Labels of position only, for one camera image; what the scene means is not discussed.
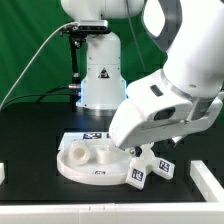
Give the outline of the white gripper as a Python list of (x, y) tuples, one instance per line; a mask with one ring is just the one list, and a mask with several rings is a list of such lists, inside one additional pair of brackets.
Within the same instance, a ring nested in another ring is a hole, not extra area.
[(143, 144), (171, 139), (173, 148), (189, 134), (207, 130), (223, 106), (223, 92), (199, 101), (174, 92), (163, 70), (128, 85), (128, 98), (118, 107), (109, 127), (112, 142), (140, 157)]

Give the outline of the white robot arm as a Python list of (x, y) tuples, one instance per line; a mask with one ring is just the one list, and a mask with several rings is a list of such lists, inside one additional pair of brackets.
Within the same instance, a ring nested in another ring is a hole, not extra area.
[[(208, 129), (222, 108), (224, 0), (60, 0), (76, 34), (87, 39), (87, 74), (79, 107), (114, 114), (109, 135), (120, 149)], [(166, 53), (164, 66), (125, 83), (121, 43), (111, 18), (140, 15)]]

